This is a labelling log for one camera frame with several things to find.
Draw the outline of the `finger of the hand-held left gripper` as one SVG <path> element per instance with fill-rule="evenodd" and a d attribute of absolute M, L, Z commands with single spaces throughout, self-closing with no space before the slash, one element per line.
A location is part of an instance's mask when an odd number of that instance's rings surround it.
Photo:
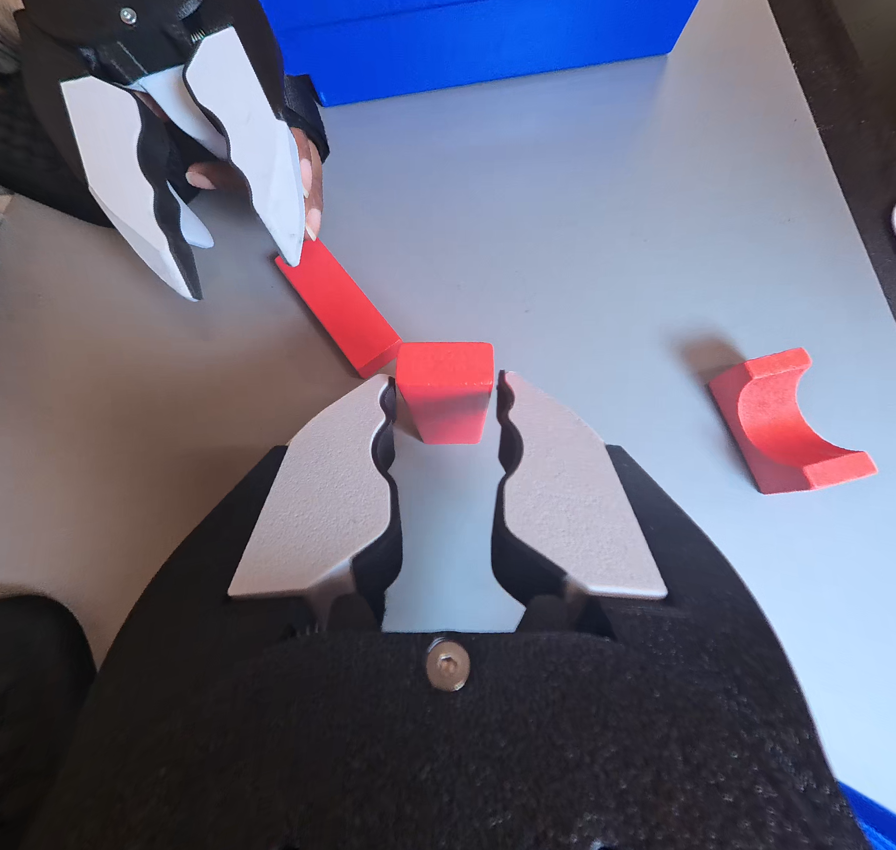
<path fill-rule="evenodd" d="M 205 226 L 168 182 L 170 139 L 134 93 L 87 75 L 61 83 L 88 187 L 141 260 L 175 292 L 203 297 L 193 246 Z"/>
<path fill-rule="evenodd" d="M 297 147 L 275 116 L 235 28 L 198 44 L 185 66 L 185 84 L 223 130 L 230 162 L 245 178 L 252 205 L 281 257 L 297 266 L 306 229 Z"/>

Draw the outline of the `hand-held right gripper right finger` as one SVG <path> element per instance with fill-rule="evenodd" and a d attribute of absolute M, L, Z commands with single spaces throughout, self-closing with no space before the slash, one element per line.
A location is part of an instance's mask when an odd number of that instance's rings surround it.
<path fill-rule="evenodd" d="M 552 396 L 499 374 L 494 575 L 527 605 L 552 596 L 661 601 L 665 582 L 600 436 Z"/>

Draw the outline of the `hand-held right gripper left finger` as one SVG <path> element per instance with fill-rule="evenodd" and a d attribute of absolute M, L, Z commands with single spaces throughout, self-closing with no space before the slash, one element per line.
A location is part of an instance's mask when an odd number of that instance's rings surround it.
<path fill-rule="evenodd" d="M 325 624 L 359 594 L 378 622 L 399 574 L 394 379 L 376 374 L 290 441 L 229 587 L 231 598 L 300 596 Z"/>

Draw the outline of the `red rectangular wooden block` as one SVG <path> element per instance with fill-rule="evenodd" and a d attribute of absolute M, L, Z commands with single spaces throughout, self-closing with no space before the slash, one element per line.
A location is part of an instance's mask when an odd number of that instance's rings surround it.
<path fill-rule="evenodd" d="M 297 266 L 274 262 L 361 378 L 396 358 L 398 333 L 320 239 L 304 242 Z"/>
<path fill-rule="evenodd" d="M 397 386 L 427 444 L 480 442 L 494 380 L 487 342 L 405 342 L 398 351 Z"/>

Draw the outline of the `red arch wooden block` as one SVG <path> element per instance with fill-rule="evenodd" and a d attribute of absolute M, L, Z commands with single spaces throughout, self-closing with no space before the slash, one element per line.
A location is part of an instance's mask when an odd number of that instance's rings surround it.
<path fill-rule="evenodd" d="M 794 348 L 739 363 L 709 381 L 711 395 L 765 495 L 837 486 L 877 472 L 868 453 L 833 445 L 806 422 L 798 386 L 811 365 L 809 353 Z"/>

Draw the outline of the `blue plastic bin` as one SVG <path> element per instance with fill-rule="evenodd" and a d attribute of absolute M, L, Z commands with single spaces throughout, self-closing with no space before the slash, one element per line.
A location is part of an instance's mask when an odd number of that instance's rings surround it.
<path fill-rule="evenodd" d="M 260 0 L 322 105 L 666 55 L 699 0 Z"/>
<path fill-rule="evenodd" d="M 895 813 L 839 782 L 854 816 L 873 849 L 895 849 Z"/>

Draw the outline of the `person's left hand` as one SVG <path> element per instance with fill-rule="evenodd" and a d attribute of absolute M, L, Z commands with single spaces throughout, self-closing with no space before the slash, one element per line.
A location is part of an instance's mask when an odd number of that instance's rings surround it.
<path fill-rule="evenodd" d="M 291 128 L 297 147 L 303 194 L 305 196 L 306 240 L 316 240 L 323 211 L 322 160 L 315 144 L 299 128 Z M 197 161 L 185 172 L 186 181 L 201 191 L 222 191 L 249 198 L 241 175 L 220 160 Z"/>

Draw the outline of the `dark cloth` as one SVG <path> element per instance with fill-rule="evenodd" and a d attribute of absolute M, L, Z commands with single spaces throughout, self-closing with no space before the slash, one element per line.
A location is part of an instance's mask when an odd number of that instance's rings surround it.
<path fill-rule="evenodd" d="M 53 785 L 96 667 L 52 598 L 1 600 L 1 847 L 17 848 Z"/>

